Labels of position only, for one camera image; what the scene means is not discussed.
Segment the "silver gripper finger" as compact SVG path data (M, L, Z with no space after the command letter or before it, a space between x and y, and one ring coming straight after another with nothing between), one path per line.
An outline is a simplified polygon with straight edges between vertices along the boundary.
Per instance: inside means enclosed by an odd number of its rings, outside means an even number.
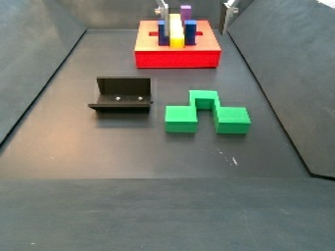
M161 19L165 21L164 33L168 35L169 27L168 27L168 3L165 0L154 0L157 4L157 8L154 9L154 13L161 16Z
M229 20L237 13L238 0L226 0L221 5L221 22L220 22L220 33L225 33L229 25Z

